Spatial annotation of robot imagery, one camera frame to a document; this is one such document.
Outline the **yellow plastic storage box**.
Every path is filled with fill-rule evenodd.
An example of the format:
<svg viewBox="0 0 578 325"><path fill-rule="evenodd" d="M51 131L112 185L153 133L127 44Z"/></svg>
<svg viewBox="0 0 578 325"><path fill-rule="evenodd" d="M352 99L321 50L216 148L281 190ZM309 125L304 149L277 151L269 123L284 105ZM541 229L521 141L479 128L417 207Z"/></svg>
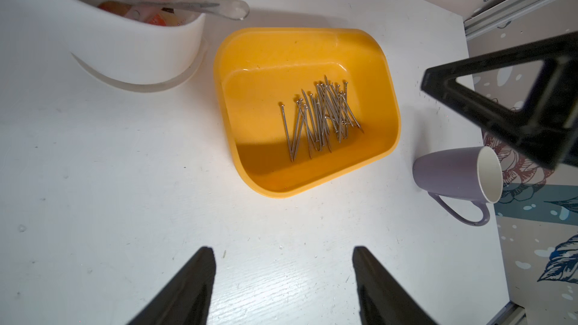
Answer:
<svg viewBox="0 0 578 325"><path fill-rule="evenodd" d="M400 141L385 54L359 29L239 30L219 47L214 79L236 170L261 195L302 193L390 155Z"/></svg>

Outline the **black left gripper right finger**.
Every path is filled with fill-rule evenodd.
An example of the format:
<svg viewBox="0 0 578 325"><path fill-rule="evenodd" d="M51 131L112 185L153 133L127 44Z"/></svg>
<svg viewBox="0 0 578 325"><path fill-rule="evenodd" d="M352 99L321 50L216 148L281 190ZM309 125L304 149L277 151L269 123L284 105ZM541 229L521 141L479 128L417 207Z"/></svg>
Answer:
<svg viewBox="0 0 578 325"><path fill-rule="evenodd" d="M354 248L362 324L434 324L435 321L363 246Z"/></svg>

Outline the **purple ceramic mug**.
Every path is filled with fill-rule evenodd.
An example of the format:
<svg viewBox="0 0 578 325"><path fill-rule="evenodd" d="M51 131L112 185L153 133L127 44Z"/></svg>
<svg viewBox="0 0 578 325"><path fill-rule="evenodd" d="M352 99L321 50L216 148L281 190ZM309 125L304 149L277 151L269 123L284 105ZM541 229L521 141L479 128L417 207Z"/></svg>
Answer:
<svg viewBox="0 0 578 325"><path fill-rule="evenodd" d="M415 160L412 175L419 188L451 216L471 227L482 227L490 221L489 205L497 203L503 192L500 161L487 146L426 154ZM482 218L463 218L443 201L444 197L471 202L482 212Z"/></svg>

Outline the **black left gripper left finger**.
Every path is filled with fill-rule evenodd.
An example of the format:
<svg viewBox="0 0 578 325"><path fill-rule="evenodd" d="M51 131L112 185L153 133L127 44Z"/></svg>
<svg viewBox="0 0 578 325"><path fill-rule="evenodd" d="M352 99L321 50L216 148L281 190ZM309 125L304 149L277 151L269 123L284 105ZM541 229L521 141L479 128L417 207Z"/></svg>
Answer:
<svg viewBox="0 0 578 325"><path fill-rule="evenodd" d="M214 251L201 247L130 323L207 323L215 274Z"/></svg>

